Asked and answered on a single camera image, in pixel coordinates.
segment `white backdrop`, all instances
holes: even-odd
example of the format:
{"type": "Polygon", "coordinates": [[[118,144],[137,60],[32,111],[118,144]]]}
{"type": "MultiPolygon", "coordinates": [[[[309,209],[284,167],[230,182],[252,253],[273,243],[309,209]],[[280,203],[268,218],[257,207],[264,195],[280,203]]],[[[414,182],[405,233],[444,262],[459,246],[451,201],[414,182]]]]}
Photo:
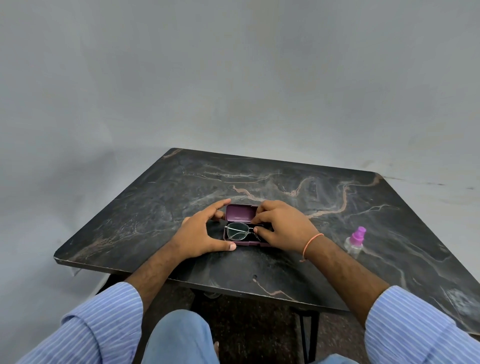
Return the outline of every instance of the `white backdrop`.
{"type": "Polygon", "coordinates": [[[480,279],[476,0],[4,0],[0,344],[104,275],[55,249],[169,147],[376,171],[480,279]]]}

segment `black marble table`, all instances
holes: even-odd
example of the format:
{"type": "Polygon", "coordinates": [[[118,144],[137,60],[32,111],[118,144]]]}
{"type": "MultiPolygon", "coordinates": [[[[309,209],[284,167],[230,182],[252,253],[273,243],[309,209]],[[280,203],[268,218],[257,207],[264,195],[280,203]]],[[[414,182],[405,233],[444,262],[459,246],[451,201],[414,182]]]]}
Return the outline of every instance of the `black marble table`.
{"type": "MultiPolygon", "coordinates": [[[[358,261],[444,311],[465,331],[480,333],[480,284],[373,172],[171,149],[62,245],[55,260],[107,273],[133,272],[184,217],[224,198],[253,205],[283,200],[340,246],[358,226],[366,227],[358,261]]],[[[213,237],[221,238],[222,229],[222,223],[208,225],[213,237]]],[[[239,246],[187,260],[170,280],[204,291],[346,311],[323,275],[300,259],[275,248],[239,246]]]]}

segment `hand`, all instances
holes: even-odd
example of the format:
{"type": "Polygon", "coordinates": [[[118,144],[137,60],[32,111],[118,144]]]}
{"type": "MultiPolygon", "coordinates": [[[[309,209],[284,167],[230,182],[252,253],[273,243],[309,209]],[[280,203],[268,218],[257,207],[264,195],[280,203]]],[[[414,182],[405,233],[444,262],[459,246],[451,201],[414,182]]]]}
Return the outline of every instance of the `hand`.
{"type": "Polygon", "coordinates": [[[260,226],[253,231],[267,240],[270,245],[283,250],[302,254],[308,240],[318,234],[317,228],[296,208],[283,201],[265,200],[257,208],[252,224],[272,223],[275,231],[260,226]]]}
{"type": "Polygon", "coordinates": [[[235,250],[235,243],[217,240],[207,235],[206,223],[208,220],[219,221],[225,219],[225,213],[219,211],[230,203],[231,199],[221,200],[211,204],[205,210],[197,212],[192,217],[185,218],[180,229],[175,233],[170,243],[180,250],[182,260],[194,258],[209,252],[235,250]]]}

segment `bracelet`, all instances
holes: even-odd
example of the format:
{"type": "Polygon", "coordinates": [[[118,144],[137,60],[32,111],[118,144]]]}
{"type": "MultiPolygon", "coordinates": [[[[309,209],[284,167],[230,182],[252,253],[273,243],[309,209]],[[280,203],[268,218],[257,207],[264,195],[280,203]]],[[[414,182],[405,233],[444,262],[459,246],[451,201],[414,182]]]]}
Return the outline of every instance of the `bracelet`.
{"type": "Polygon", "coordinates": [[[305,245],[305,247],[303,248],[303,253],[301,254],[301,256],[303,257],[303,260],[301,260],[300,262],[304,262],[304,261],[305,261],[305,251],[307,250],[308,244],[310,244],[313,239],[315,239],[317,236],[320,236],[320,235],[323,235],[323,234],[320,232],[320,233],[318,233],[317,235],[314,235],[310,240],[308,240],[308,243],[307,243],[307,244],[305,245]]]}

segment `shirt sleeve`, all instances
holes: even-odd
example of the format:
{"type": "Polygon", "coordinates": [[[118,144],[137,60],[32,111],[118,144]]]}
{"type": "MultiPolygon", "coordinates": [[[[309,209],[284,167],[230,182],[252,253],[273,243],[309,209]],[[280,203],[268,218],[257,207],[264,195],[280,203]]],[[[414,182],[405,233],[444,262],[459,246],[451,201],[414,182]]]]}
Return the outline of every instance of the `shirt sleeve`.
{"type": "Polygon", "coordinates": [[[480,358],[480,342],[449,316],[397,286],[375,301],[365,327],[372,364],[473,364],[480,358]]]}
{"type": "Polygon", "coordinates": [[[137,290],[117,283],[64,316],[61,327],[19,363],[131,363],[143,311],[137,290]]]}

